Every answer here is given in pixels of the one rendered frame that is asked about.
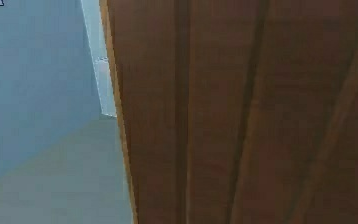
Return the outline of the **brown wooden room door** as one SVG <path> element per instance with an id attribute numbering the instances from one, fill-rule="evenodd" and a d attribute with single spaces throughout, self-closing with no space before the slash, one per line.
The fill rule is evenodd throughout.
<path id="1" fill-rule="evenodd" d="M 358 0 L 100 0 L 131 224 L 358 224 Z"/>

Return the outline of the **pale white door frame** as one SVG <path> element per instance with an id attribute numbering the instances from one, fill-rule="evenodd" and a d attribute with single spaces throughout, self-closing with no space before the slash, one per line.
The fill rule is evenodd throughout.
<path id="1" fill-rule="evenodd" d="M 97 83 L 101 113 L 116 117 L 109 60 L 102 25 L 100 0 L 81 0 L 84 21 Z"/>

